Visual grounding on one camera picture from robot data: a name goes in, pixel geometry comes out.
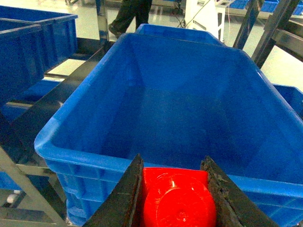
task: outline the plastic crate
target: plastic crate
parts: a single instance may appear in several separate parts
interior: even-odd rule
[[[287,103],[303,119],[303,92],[296,87],[274,85],[278,92],[283,96]]]
[[[147,35],[120,37],[40,131],[35,149],[58,174],[78,225],[137,153],[146,167],[199,169],[209,155],[248,182],[303,184],[303,122],[247,54]]]
[[[26,110],[28,110],[27,106],[17,106],[17,105],[10,105],[5,104],[0,107],[0,111],[3,113],[5,118],[12,122],[17,117],[19,117],[21,114],[23,114]]]
[[[41,26],[0,20],[0,106],[43,78]]]
[[[28,176],[31,182],[35,185],[35,187],[39,190],[46,187],[48,182],[48,177],[41,176]],[[0,188],[7,190],[21,190],[20,188],[5,172],[0,172]]]
[[[37,102],[43,96],[45,96],[48,92],[54,89],[60,82],[50,81],[43,79],[31,86],[28,90],[23,92],[21,95],[18,95],[15,99],[28,101],[28,102]]]
[[[0,6],[0,17],[42,26],[40,36],[45,71],[77,51],[77,15]]]
[[[298,6],[295,8],[293,14],[294,15],[301,15],[303,12],[303,2],[302,1],[299,1],[299,4]]]
[[[276,9],[276,6],[278,5],[279,1],[278,0],[266,0],[263,3],[263,6],[261,8],[261,11],[263,12],[269,12],[273,13]]]
[[[248,2],[249,0],[236,0],[230,4],[229,7],[234,9],[245,9]]]
[[[157,26],[142,24],[136,30],[136,33],[142,35],[152,35],[172,39],[180,39],[204,44],[224,45],[220,40],[209,32],[198,31],[193,29],[176,28],[168,26]]]

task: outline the cable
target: cable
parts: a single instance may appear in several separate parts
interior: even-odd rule
[[[201,9],[199,9],[199,11],[194,15],[194,17],[185,25],[185,28],[189,25],[189,23],[190,22],[192,22],[194,19],[195,19],[195,17],[198,15],[198,13],[210,2],[211,0],[208,0],[208,2],[207,3],[205,3],[203,6],[202,6],[202,8]]]

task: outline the white equipment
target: white equipment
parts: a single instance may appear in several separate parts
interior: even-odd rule
[[[234,0],[187,0],[187,28],[207,31],[224,42],[225,10],[233,2]]]

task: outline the metal frame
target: metal frame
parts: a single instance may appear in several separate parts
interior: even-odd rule
[[[238,32],[237,38],[233,44],[233,48],[243,49],[248,39],[248,36],[254,26],[258,15],[261,11],[264,0],[251,0],[248,3],[248,9],[244,17],[244,21],[241,24],[241,28]]]
[[[67,5],[72,5],[77,1],[65,0]],[[2,133],[2,138],[0,137],[0,142],[23,151],[23,157],[16,160],[10,157],[4,146],[0,146],[0,170],[5,171],[23,190],[13,204],[5,203],[0,207],[1,225],[6,227],[67,226],[65,222],[65,197],[62,187],[58,184],[59,187],[54,189],[53,185],[58,181],[57,176],[35,153],[34,139],[60,108],[60,103],[65,102],[112,45],[108,41],[105,0],[96,0],[96,12],[100,40],[78,38],[77,53],[70,57],[86,62],[68,77],[46,73],[47,77],[65,80],[34,104],[20,103],[20,101],[15,100],[13,105],[27,106],[29,109],[12,123],[9,123],[0,112],[0,120],[6,129]],[[47,176],[49,183],[46,188],[40,191],[32,184],[27,175]],[[40,210],[18,209],[18,205],[25,195],[28,195]]]
[[[303,60],[303,25],[289,22],[300,0],[280,0],[273,16],[267,21],[264,33],[252,55],[253,61],[262,68],[275,45]]]

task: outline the black pants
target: black pants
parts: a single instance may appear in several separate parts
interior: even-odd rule
[[[124,33],[134,17],[136,17],[136,29],[140,24],[147,24],[151,6],[152,0],[123,0],[112,26],[116,31]]]

